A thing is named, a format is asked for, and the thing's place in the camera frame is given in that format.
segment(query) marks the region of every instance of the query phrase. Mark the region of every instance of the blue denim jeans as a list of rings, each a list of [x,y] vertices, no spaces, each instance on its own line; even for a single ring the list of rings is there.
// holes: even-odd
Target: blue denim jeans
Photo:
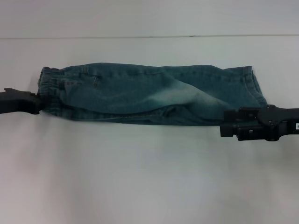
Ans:
[[[251,67],[45,67],[38,86],[45,112],[83,121],[209,126],[223,123],[225,110],[267,104]]]

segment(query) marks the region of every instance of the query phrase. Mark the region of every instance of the denim fabric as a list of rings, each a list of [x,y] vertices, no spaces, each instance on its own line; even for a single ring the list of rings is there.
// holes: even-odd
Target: denim fabric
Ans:
[[[38,85],[44,111],[72,120],[207,126],[223,123],[225,110],[267,104],[251,67],[45,67]]]

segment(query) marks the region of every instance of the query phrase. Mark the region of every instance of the faded denim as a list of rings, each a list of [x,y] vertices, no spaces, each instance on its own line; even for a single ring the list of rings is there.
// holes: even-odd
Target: faded denim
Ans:
[[[81,121],[209,126],[223,123],[225,110],[267,104],[252,67],[45,67],[38,86],[45,112]]]

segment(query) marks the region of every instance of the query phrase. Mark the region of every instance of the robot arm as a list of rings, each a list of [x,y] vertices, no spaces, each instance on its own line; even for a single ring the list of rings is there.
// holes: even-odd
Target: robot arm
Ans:
[[[35,93],[11,88],[4,90],[5,92],[0,92],[0,114],[17,111],[39,114],[44,107],[44,103]]]
[[[239,111],[226,111],[226,122],[257,121],[256,125],[220,126],[221,137],[237,136],[239,141],[277,141],[287,134],[299,134],[299,109],[283,109],[274,105],[261,108],[241,107]]]

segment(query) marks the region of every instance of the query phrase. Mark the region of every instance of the white background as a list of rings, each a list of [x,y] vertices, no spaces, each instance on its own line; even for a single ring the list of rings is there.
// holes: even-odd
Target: white background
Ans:
[[[252,65],[269,103],[298,107],[298,9],[296,0],[3,0],[0,89],[36,92],[43,66]],[[276,36],[115,38],[185,35]],[[221,138],[218,127],[1,114],[0,224],[297,224],[298,146],[296,136]]]

